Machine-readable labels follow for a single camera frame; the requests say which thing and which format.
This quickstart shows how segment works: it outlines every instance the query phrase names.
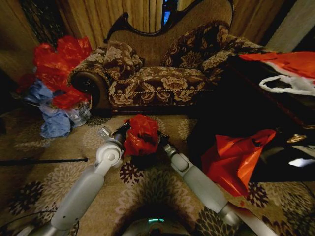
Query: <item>green light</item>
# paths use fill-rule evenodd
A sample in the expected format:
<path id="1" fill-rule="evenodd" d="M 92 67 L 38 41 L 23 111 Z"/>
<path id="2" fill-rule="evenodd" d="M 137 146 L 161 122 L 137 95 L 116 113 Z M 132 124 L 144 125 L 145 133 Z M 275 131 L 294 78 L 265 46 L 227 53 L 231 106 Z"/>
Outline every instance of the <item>green light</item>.
<path id="1" fill-rule="evenodd" d="M 153 222 L 164 222 L 163 219 L 149 219 L 148 220 L 149 223 L 153 223 Z"/>

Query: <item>rolled armrest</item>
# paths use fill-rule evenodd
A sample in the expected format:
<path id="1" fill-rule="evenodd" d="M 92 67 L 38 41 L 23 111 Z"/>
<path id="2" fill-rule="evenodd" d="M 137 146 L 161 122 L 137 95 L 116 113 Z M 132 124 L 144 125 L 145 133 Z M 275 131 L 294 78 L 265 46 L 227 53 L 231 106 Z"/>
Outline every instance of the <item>rolled armrest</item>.
<path id="1" fill-rule="evenodd" d="M 71 76 L 72 85 L 92 97 L 93 109 L 111 109 L 108 97 L 108 85 L 98 74 L 80 71 Z"/>

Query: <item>patterned carpet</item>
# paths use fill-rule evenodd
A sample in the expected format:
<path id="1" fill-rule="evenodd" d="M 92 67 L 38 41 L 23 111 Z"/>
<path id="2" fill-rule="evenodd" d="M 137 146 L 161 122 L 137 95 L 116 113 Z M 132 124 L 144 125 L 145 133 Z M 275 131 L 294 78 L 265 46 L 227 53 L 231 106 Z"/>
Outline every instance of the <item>patterned carpet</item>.
<path id="1" fill-rule="evenodd" d="M 0 160 L 88 158 L 88 162 L 0 166 L 0 235 L 15 235 L 26 225 L 48 221 L 80 173 L 95 161 L 103 143 L 96 134 L 103 125 L 112 130 L 131 116 L 93 117 L 67 137 L 40 137 L 43 123 L 39 113 L 15 110 L 1 116 L 7 134 L 0 135 Z M 186 137 L 196 120 L 184 115 L 151 116 L 170 141 L 187 154 Z M 251 183 L 247 197 L 225 196 L 232 203 L 250 209 L 279 235 L 315 235 L 315 182 Z M 204 207 L 169 165 L 159 149 L 154 165 L 141 170 L 130 157 L 117 169 L 110 169 L 105 184 L 91 207 L 70 235 L 120 235 L 132 215 L 156 212 L 177 215 L 193 235 L 234 235 Z"/>

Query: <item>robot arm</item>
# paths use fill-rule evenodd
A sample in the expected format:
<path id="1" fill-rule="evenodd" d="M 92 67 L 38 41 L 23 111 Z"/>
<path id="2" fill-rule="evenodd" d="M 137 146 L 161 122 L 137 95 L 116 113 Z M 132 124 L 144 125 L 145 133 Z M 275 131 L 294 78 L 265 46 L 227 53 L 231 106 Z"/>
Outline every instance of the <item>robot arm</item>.
<path id="1" fill-rule="evenodd" d="M 182 176 L 184 182 L 208 208 L 220 216 L 224 222 L 231 226 L 246 223 L 250 227 L 244 228 L 244 235 L 277 236 L 267 225 L 254 216 L 249 210 L 237 207 L 227 201 L 223 192 L 213 183 L 199 168 L 194 166 L 182 153 L 178 153 L 176 148 L 168 142 L 168 136 L 162 133 L 160 142 L 171 159 L 171 166 Z"/>
<path id="2" fill-rule="evenodd" d="M 113 135 L 105 127 L 99 135 L 106 141 L 96 152 L 96 162 L 81 174 L 62 200 L 51 222 L 31 232 L 31 236 L 63 236 L 82 218 L 104 184 L 104 177 L 112 166 L 121 164 L 123 143 L 130 128 L 125 123 Z"/>

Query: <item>floral pillow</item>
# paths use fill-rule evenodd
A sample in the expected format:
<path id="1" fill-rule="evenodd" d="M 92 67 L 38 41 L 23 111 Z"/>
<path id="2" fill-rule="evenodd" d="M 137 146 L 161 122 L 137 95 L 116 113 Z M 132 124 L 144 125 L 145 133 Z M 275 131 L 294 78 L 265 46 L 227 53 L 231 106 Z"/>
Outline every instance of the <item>floral pillow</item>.
<path id="1" fill-rule="evenodd" d="M 228 24 L 214 21 L 185 33 L 174 41 L 166 52 L 162 66 L 197 69 L 218 52 L 228 35 Z"/>
<path id="2" fill-rule="evenodd" d="M 144 59 L 127 44 L 109 41 L 103 68 L 114 80 L 125 80 L 139 71 Z"/>

